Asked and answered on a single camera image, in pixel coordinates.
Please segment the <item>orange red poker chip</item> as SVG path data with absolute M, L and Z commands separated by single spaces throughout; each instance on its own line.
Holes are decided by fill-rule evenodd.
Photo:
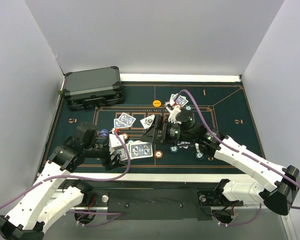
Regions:
M 122 135 L 123 135 L 123 138 L 124 138 L 125 140 L 127 140 L 127 139 L 129 138 L 129 135 L 128 135 L 128 134 L 123 133 Z

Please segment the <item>ace of spades card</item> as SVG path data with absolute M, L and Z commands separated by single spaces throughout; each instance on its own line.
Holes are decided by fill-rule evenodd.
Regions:
M 141 125 L 143 126 L 144 129 L 148 129 L 151 127 L 151 125 L 153 124 L 155 120 L 155 115 L 152 114 L 148 117 L 145 117 L 143 119 L 140 120 Z

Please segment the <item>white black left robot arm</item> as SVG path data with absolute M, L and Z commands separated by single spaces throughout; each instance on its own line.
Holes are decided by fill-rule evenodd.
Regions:
M 90 122 L 76 127 L 75 135 L 58 145 L 37 180 L 16 197 L 19 203 L 0 215 L 0 236 L 5 240 L 41 240 L 48 229 L 73 207 L 89 205 L 93 198 L 91 177 L 74 176 L 86 158 L 101 159 L 106 170 L 122 167 L 119 154 L 128 149 L 125 138 L 112 129 L 105 145 L 97 144 L 100 132 Z

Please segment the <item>green blue chip stack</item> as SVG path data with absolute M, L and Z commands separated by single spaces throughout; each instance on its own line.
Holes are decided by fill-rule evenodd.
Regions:
M 171 146 L 169 149 L 170 149 L 170 151 L 171 151 L 172 153 L 177 153 L 178 150 L 179 150 L 179 148 L 178 148 L 177 146 L 175 146 L 175 145 Z

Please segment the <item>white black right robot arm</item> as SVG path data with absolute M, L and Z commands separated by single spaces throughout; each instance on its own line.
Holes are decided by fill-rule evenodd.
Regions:
M 300 182 L 300 171 L 295 166 L 284 167 L 267 161 L 217 129 L 208 130 L 197 123 L 188 110 L 179 112 L 174 122 L 156 116 L 147 134 L 154 144 L 187 142 L 197 153 L 224 161 L 254 179 L 252 183 L 221 180 L 213 192 L 216 203 L 248 201 L 263 203 L 278 215 L 286 216 L 290 212 Z

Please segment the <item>blue playing card deck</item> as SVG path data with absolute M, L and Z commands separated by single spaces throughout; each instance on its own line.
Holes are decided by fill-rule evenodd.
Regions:
M 120 148 L 118 150 L 116 150 L 116 154 L 119 155 L 119 159 L 121 161 L 127 161 L 128 157 L 129 157 L 129 151 L 127 148 Z

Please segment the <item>blue back playing card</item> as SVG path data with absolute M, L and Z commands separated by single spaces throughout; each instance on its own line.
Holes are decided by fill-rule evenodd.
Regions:
M 131 127 L 133 125 L 133 123 L 136 121 L 136 118 L 123 112 L 119 118 L 118 121 L 120 121 L 121 123 L 127 125 L 128 127 Z
M 171 96 L 170 96 L 170 102 L 176 102 L 177 101 L 177 99 L 178 99 L 178 97 L 179 97 L 179 95 L 178 94 L 172 94 Z
M 180 142 L 177 143 L 177 146 L 179 148 L 185 148 L 185 149 L 187 149 L 190 146 L 190 143 L 186 142 L 186 141 L 180 141 Z
M 179 95 L 178 98 L 175 100 L 175 102 L 177 105 L 183 107 L 188 103 L 188 100 L 186 99 L 186 97 Z
M 131 159 L 150 158 L 153 156 L 153 146 L 150 142 L 135 141 L 129 145 Z
M 114 125 L 114 128 L 116 128 L 116 129 L 125 129 L 125 128 L 129 127 L 127 124 L 119 121 L 117 118 L 115 118 L 113 120 L 113 125 Z

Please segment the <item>orange red chip stack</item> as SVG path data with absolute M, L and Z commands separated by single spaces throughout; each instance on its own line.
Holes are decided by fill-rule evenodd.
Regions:
M 154 156 L 155 156 L 155 158 L 160 159 L 163 157 L 163 152 L 160 150 L 157 150 L 157 151 L 155 151 Z

